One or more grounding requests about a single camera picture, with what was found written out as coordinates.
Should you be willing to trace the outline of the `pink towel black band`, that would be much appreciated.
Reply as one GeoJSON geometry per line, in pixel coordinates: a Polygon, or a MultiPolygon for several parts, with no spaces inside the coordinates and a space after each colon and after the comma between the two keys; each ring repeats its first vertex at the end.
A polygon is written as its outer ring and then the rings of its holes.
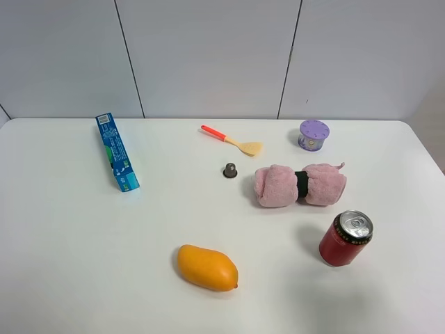
{"type": "Polygon", "coordinates": [[[287,207],[301,200],[326,207],[338,202],[347,183],[343,165],[310,164],[300,171],[274,164],[254,174],[254,192],[263,207],[287,207]]]}

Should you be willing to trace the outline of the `grey coffee capsule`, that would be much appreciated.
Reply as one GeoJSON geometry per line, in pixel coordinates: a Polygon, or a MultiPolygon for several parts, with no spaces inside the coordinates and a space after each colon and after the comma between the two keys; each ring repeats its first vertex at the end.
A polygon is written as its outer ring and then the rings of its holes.
{"type": "Polygon", "coordinates": [[[238,171],[237,171],[236,165],[234,163],[226,164],[222,173],[226,178],[229,178],[229,179],[235,178],[238,175],[238,171]]]}

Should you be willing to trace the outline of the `purple lidded jar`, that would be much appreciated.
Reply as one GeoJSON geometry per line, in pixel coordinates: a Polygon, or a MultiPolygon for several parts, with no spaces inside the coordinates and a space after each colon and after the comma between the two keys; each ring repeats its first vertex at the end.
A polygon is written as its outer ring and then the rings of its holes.
{"type": "Polygon", "coordinates": [[[320,120],[305,120],[299,130],[298,145],[310,152],[319,151],[330,135],[330,128],[320,120]]]}

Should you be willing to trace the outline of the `blue toothpaste box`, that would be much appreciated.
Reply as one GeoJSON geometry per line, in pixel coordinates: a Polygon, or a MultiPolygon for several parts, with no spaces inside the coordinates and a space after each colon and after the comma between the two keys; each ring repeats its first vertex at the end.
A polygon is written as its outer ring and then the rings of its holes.
{"type": "Polygon", "coordinates": [[[140,187],[129,156],[111,113],[95,118],[113,176],[121,192],[133,191],[140,187]]]}

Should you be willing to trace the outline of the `orange mango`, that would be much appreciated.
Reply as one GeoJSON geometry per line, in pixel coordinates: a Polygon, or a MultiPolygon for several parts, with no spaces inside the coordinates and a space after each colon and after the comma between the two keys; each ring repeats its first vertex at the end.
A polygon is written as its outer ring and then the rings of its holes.
{"type": "Polygon", "coordinates": [[[226,254],[183,245],[177,251],[177,268],[182,277],[199,287],[228,292],[238,287],[238,269],[226,254]]]}

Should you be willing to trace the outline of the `red soda can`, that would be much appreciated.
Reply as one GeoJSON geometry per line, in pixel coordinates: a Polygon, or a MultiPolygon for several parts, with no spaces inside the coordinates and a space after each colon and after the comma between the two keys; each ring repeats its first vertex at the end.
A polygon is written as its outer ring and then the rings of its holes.
{"type": "Polygon", "coordinates": [[[373,237],[373,223],[363,212],[346,210],[338,214],[322,238],[318,250],[333,267],[350,264],[373,237]]]}

